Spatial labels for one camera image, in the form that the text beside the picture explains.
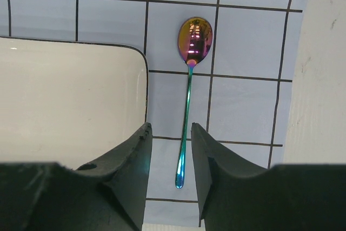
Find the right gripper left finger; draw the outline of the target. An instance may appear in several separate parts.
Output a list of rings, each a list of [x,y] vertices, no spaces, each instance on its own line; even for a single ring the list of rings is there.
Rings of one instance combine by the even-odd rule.
[[[56,162],[1,164],[1,230],[141,230],[152,153],[144,123],[76,170]]]

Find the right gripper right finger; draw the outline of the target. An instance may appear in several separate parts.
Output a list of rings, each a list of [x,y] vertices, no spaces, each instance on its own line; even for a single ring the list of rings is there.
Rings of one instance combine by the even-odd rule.
[[[197,123],[191,145],[199,217],[206,230],[345,230],[345,165],[265,169]]]

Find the white rectangular plate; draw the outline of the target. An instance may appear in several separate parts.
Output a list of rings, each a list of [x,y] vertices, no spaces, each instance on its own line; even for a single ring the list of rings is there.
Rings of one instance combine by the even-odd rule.
[[[1,161],[69,168],[144,122],[147,61],[122,45],[1,39]]]

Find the blue checkered cloth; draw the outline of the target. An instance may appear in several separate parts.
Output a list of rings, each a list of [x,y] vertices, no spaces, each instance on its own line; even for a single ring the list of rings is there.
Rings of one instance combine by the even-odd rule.
[[[206,18],[211,50],[194,69],[189,121],[243,158],[281,163],[307,0],[1,0],[1,35],[122,44],[144,53],[153,127],[144,222],[200,227],[191,145],[185,185],[174,184],[187,66],[181,24]]]

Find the spoon with blue handle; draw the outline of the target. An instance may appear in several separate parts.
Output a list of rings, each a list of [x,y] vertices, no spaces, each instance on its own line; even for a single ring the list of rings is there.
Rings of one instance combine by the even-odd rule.
[[[188,68],[182,136],[175,176],[175,187],[177,189],[183,188],[185,181],[187,132],[193,70],[208,55],[212,38],[212,26],[202,17],[188,18],[180,27],[177,37],[179,55]]]

